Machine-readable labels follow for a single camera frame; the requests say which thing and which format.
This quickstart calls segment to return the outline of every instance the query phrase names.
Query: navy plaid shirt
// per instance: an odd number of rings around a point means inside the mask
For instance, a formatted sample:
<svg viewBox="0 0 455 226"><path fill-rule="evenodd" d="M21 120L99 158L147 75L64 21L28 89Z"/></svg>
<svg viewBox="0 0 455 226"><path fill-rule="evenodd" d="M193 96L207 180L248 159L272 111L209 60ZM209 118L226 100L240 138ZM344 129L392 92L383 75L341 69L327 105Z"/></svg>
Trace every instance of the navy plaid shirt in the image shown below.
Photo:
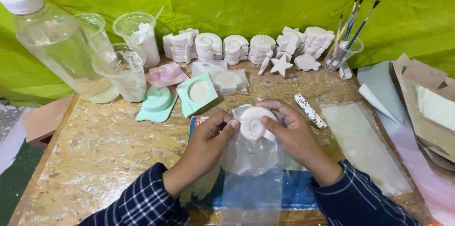
<svg viewBox="0 0 455 226"><path fill-rule="evenodd" d="M370 177L346 159L339 162L343 177L331 186L320 187L311 178L308 186L330 226L419 226L403 207L382 195ZM79 226L180 226L188 212L165 191L156 163L141 174L107 208L87 217Z"/></svg>

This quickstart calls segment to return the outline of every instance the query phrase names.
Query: plastic bag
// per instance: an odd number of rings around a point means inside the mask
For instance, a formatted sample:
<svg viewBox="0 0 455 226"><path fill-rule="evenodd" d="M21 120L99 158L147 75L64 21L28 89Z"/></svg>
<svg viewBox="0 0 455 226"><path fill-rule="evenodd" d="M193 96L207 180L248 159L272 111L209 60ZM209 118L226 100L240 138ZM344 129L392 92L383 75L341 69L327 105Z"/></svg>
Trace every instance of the plastic bag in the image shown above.
<svg viewBox="0 0 455 226"><path fill-rule="evenodd" d="M206 62L193 62L191 65L191 77L196 77L204 72L214 72L214 71L227 71L228 62L227 61L206 61Z"/></svg>
<svg viewBox="0 0 455 226"><path fill-rule="evenodd" d="M279 224L282 161L280 143L263 136L249 140L240 131L236 133L227 147L220 225Z"/></svg>
<svg viewBox="0 0 455 226"><path fill-rule="evenodd" d="M247 87L250 86L245 69L242 70L227 70L210 72L215 91L219 95L230 95L234 93L248 94Z"/></svg>

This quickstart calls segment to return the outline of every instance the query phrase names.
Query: plaster starfish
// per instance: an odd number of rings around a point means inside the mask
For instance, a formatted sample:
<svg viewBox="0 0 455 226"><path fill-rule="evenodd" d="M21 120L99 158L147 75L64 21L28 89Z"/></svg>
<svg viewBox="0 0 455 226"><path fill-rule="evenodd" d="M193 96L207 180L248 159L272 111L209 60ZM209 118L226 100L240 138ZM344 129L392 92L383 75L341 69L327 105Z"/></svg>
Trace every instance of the plaster starfish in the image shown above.
<svg viewBox="0 0 455 226"><path fill-rule="evenodd" d="M282 77L286 75L286 69L293 66L292 63L286 62L286 56L282 56L280 59L272 58L273 68L270 73L279 72Z"/></svg>

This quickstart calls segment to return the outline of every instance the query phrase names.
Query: wooden table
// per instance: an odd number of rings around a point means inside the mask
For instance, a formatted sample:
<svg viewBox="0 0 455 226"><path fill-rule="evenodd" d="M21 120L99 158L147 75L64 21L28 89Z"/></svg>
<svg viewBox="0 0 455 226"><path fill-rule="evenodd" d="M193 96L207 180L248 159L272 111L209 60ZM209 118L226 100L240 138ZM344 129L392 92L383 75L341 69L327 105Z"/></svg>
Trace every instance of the wooden table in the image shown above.
<svg viewBox="0 0 455 226"><path fill-rule="evenodd" d="M181 64L190 74L191 65ZM270 74L269 65L258 76L259 65L242 61L230 69L246 69L251 86L249 95L219 97L197 112L212 115L219 109L230 111L242 104L270 97L282 99L298 111L293 96L302 93L321 116L321 104L362 102L378 124L386 142L401 162L395 147L371 105L358 93L355 78L341 80L338 72L303 72L292 68L285 78ZM49 143L33 174L9 226L71 226L115 201L136 177L156 162L168 168L185 151L190 120L184 118L178 100L168 121L158 124L135 122L140 103L118 99L109 104L94 104L76 96ZM344 158L329 128L318 140L335 161ZM431 223L428 209L414 185L414 192L392 198L421 223ZM219 223L219 211L191 210L191 224ZM320 211L281 212L280 225L327 225Z"/></svg>

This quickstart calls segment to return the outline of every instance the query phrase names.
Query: pink silicone mold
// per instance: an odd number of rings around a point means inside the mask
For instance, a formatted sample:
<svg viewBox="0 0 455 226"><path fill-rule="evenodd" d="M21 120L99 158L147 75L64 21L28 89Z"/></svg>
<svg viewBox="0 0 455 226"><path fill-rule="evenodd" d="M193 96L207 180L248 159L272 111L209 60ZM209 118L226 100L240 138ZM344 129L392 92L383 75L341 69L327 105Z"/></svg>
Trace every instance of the pink silicone mold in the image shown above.
<svg viewBox="0 0 455 226"><path fill-rule="evenodd" d="M190 79L180 66L176 63L165 64L156 68L151 68L146 75L146 80L152 86L164 88L182 83Z"/></svg>

